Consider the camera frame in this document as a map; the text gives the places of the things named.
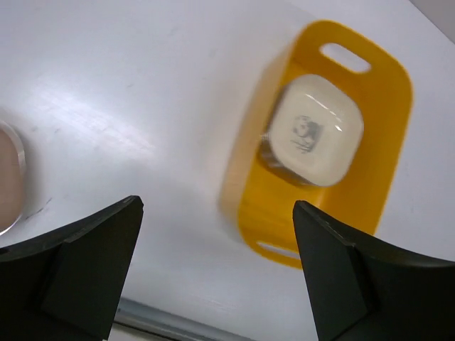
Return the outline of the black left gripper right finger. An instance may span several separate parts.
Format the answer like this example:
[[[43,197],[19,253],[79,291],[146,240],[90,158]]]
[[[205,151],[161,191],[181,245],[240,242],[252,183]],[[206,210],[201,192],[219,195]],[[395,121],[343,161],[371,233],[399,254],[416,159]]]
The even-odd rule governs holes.
[[[396,247],[306,201],[293,223],[320,340],[453,340],[454,263]]]

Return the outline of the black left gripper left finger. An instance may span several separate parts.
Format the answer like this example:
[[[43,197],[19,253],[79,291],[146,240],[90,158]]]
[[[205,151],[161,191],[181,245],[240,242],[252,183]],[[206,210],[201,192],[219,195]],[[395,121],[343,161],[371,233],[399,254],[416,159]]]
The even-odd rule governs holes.
[[[107,340],[143,214],[132,195],[1,248],[1,339]]]

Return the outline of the cream panda plate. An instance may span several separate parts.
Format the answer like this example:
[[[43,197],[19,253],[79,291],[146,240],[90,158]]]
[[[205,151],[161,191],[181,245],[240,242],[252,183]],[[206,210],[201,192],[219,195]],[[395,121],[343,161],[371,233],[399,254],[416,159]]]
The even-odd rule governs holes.
[[[259,154],[287,178],[330,187],[347,174],[363,131],[358,105],[326,78],[307,74],[280,92]]]

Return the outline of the yellow plastic bin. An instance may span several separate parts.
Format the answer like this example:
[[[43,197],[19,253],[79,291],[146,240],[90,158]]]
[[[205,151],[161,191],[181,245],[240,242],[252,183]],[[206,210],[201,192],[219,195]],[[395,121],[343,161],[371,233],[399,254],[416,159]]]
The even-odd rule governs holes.
[[[328,188],[292,183],[259,153],[279,93],[292,80],[316,74],[359,106],[360,147],[345,178]],[[407,71],[371,40],[334,21],[314,21],[264,69],[240,125],[218,200],[235,236],[270,261],[300,268],[292,209],[306,200],[336,219],[375,233],[412,111]]]

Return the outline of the brown panda plate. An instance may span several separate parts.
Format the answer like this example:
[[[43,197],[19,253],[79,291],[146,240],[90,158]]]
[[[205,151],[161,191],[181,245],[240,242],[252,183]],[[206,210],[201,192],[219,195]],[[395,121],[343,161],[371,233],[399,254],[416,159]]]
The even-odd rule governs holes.
[[[26,200],[26,155],[16,131],[1,122],[1,234],[21,218]]]

